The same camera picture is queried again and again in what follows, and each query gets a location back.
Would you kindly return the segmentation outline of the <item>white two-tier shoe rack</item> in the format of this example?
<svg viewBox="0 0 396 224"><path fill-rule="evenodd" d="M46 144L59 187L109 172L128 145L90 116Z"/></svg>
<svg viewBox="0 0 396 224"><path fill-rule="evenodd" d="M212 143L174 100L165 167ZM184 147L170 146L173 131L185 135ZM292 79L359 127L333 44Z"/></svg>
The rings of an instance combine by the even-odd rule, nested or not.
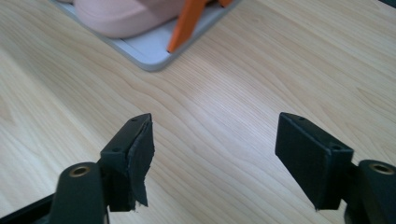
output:
<svg viewBox="0 0 396 224"><path fill-rule="evenodd" d="M75 8L71 4L51 1L88 28L77 18ZM110 38L88 29L141 69L158 71L172 62L240 1L185 0L181 12L175 18L131 37Z"/></svg>

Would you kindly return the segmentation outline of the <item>pink slipper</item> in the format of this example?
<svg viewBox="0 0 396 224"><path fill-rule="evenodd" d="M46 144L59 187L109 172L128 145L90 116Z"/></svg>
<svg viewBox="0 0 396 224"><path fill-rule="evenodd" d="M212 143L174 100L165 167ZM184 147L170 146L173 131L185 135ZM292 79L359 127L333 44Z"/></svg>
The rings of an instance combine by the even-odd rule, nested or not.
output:
<svg viewBox="0 0 396 224"><path fill-rule="evenodd" d="M88 28L110 38L140 35L175 18L185 0L57 0Z"/></svg>

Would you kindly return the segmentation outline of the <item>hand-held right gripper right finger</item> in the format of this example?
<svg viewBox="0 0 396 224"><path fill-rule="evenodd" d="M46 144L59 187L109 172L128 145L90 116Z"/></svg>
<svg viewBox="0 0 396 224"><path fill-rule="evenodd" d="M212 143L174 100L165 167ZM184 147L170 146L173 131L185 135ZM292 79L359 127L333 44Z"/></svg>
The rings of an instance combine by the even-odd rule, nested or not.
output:
<svg viewBox="0 0 396 224"><path fill-rule="evenodd" d="M317 210L335 210L354 150L309 119L281 112L275 153Z"/></svg>

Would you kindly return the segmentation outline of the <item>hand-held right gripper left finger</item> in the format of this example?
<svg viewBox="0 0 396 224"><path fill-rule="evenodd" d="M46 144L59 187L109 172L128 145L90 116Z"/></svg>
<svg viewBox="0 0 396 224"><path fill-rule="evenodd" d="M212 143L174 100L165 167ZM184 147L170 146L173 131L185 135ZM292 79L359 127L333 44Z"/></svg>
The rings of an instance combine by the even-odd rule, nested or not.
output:
<svg viewBox="0 0 396 224"><path fill-rule="evenodd" d="M145 186L155 152L150 113L129 119L101 151L106 204L111 212L148 206Z"/></svg>

